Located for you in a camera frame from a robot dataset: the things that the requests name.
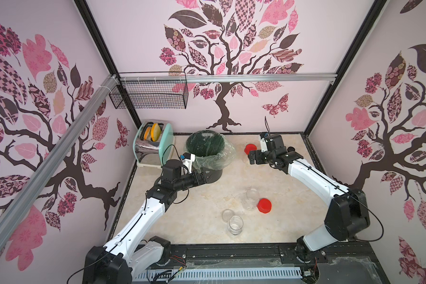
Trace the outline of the oatmeal jar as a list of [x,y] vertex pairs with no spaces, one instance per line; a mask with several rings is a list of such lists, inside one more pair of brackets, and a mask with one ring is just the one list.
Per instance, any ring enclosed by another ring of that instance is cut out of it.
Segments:
[[244,155],[244,156],[241,158],[241,161],[242,161],[244,164],[246,164],[246,165],[250,165],[249,157],[248,157],[247,155]]
[[250,188],[246,191],[245,200],[244,200],[245,209],[250,211],[254,210],[257,207],[259,201],[260,201],[260,194],[257,189]]

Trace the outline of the black trash bin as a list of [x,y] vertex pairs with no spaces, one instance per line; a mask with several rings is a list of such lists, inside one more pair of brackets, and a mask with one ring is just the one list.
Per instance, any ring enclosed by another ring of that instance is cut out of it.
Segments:
[[186,151],[196,156],[194,168],[206,175],[207,183],[215,183],[226,167],[224,161],[225,140],[212,130],[191,134],[185,144]]

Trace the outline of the red jar lid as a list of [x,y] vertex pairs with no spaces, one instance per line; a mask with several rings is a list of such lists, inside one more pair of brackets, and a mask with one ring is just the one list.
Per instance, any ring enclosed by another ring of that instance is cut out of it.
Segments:
[[270,213],[272,210],[272,203],[269,199],[262,198],[259,200],[257,208],[261,213],[267,214]]
[[249,155],[251,151],[257,150],[257,146],[255,144],[247,144],[244,148],[244,152],[246,155]]

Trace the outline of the clear jar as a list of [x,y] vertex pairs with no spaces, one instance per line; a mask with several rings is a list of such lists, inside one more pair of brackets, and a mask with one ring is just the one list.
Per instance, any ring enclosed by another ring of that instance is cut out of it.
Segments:
[[233,215],[228,220],[228,230],[232,235],[239,235],[243,231],[244,221],[238,215]]

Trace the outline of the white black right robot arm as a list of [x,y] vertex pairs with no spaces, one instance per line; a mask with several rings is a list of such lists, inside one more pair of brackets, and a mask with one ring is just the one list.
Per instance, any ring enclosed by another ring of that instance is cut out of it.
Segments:
[[250,164],[268,164],[302,182],[328,206],[324,224],[297,240],[295,255],[310,262],[312,254],[338,241],[346,241],[370,226],[366,195],[338,183],[309,164],[282,136],[261,133],[260,149],[246,150]]

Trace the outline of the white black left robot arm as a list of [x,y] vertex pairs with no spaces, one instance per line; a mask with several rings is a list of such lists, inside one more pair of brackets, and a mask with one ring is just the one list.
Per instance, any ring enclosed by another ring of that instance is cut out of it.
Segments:
[[146,199],[136,215],[110,241],[94,246],[87,253],[82,283],[130,284],[149,266],[170,258],[170,241],[153,237],[140,243],[155,222],[174,203],[179,191],[207,183],[206,175],[193,168],[195,155],[184,153],[179,159],[168,160],[162,174],[146,192]]

